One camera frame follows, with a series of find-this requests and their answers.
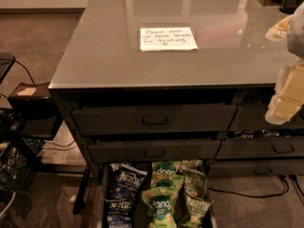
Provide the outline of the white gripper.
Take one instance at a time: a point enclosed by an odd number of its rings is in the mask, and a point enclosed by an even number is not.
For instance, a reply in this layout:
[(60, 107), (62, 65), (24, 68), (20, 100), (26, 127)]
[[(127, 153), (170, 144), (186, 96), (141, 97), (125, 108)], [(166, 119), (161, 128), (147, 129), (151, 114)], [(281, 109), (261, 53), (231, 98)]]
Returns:
[(269, 102), (265, 120), (281, 125), (288, 122), (304, 105), (304, 62), (284, 66), (275, 82), (275, 94)]

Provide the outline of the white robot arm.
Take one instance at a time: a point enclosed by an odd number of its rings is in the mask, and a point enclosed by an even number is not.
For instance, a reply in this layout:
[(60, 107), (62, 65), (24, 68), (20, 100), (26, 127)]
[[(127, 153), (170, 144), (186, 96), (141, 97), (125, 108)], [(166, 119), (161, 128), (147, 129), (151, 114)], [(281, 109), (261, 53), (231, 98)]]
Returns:
[(268, 29), (271, 41), (287, 40), (287, 49), (298, 60), (284, 66), (277, 74), (275, 94), (268, 104), (265, 121), (281, 125), (288, 122), (304, 105), (304, 3)]

